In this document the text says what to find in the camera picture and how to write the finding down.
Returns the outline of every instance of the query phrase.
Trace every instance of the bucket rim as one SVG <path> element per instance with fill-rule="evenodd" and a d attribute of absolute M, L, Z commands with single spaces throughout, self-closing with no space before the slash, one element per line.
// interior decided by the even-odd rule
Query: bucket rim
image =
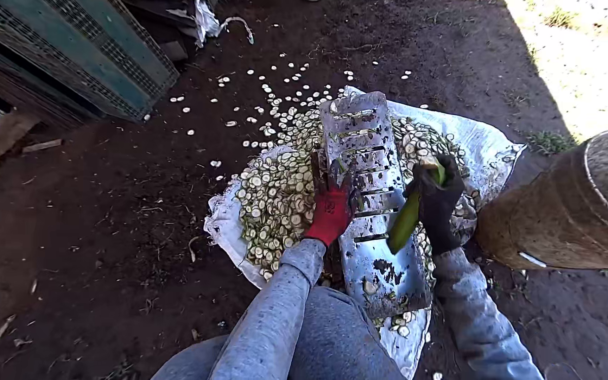
<path fill-rule="evenodd" d="M 597 184 L 595 183 L 593 176 L 590 174 L 590 167 L 588 166 L 588 151 L 590 150 L 590 144 L 593 143 L 593 141 L 595 139 L 597 139 L 598 137 L 602 137 L 607 133 L 608 133 L 608 131 L 600 132 L 600 133 L 596 134 L 595 136 L 593 136 L 592 138 L 590 138 L 586 142 L 586 149 L 583 152 L 583 159 L 584 159 L 584 163 L 585 163 L 584 166 L 586 169 L 586 176 L 588 177 L 588 182 L 593 186 L 593 190 L 595 190 L 595 193 L 597 194 L 597 196 L 606 205 L 606 207 L 608 209 L 608 199 L 604 196 L 604 194 L 602 194 L 600 189 L 597 187 Z"/>

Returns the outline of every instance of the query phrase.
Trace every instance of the green vegetable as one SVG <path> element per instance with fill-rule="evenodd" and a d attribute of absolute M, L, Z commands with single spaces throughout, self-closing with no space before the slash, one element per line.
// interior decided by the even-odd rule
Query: green vegetable
<path fill-rule="evenodd" d="M 444 167 L 438 160 L 434 161 L 435 168 L 427 169 L 427 172 L 438 185 L 442 185 L 445 180 Z M 388 248 L 391 250 L 391 253 L 398 253 L 407 244 L 410 236 L 412 236 L 412 232 L 417 228 L 417 224 L 419 224 L 420 200 L 420 194 L 411 194 L 398 213 L 398 217 L 388 232 Z"/>

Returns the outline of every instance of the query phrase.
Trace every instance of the metal grater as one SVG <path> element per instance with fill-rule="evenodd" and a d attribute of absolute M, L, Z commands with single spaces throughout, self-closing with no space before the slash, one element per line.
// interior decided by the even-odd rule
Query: metal grater
<path fill-rule="evenodd" d="M 431 292 L 414 236 L 395 255 L 386 245 L 405 203 L 386 96 L 377 91 L 327 101 L 320 116 L 328 170 L 336 158 L 343 169 L 356 169 L 359 206 L 339 238 L 347 293 L 370 318 L 429 306 Z"/>

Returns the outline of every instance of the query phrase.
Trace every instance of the sunlit ground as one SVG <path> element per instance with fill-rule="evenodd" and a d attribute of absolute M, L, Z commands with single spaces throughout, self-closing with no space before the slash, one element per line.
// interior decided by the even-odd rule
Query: sunlit ground
<path fill-rule="evenodd" d="M 607 130 L 608 1 L 560 1 L 557 12 L 549 0 L 507 5 L 570 133 L 583 141 Z M 547 26 L 551 15 L 562 26 Z"/>

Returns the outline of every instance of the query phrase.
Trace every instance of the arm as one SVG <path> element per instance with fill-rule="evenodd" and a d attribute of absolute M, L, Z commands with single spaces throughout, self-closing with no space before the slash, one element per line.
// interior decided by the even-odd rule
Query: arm
<path fill-rule="evenodd" d="M 427 169 L 415 165 L 408 193 L 421 197 L 419 220 L 436 265 L 436 295 L 454 341 L 477 379 L 543 380 L 513 326 L 487 295 L 482 271 L 468 262 L 452 234 L 449 219 L 463 193 L 463 179 L 453 157 L 438 156 L 438 161 L 446 171 L 444 184 L 438 185 Z"/>
<path fill-rule="evenodd" d="M 304 239 L 287 249 L 280 268 L 250 303 L 224 343 L 211 379 L 285 379 L 309 291 L 323 267 L 325 245 Z"/>
<path fill-rule="evenodd" d="M 458 247 L 435 255 L 436 295 L 454 341 L 478 379 L 543 380 L 532 356 L 486 292 L 480 267 Z"/>
<path fill-rule="evenodd" d="M 320 276 L 323 255 L 344 233 L 353 215 L 349 203 L 352 170 L 347 170 L 338 186 L 339 168 L 334 161 L 330 183 L 325 186 L 314 175 L 316 211 L 311 227 L 299 245 L 286 249 L 279 269 L 245 310 L 224 343 L 210 379 L 285 380 L 288 376 L 306 299 Z"/>

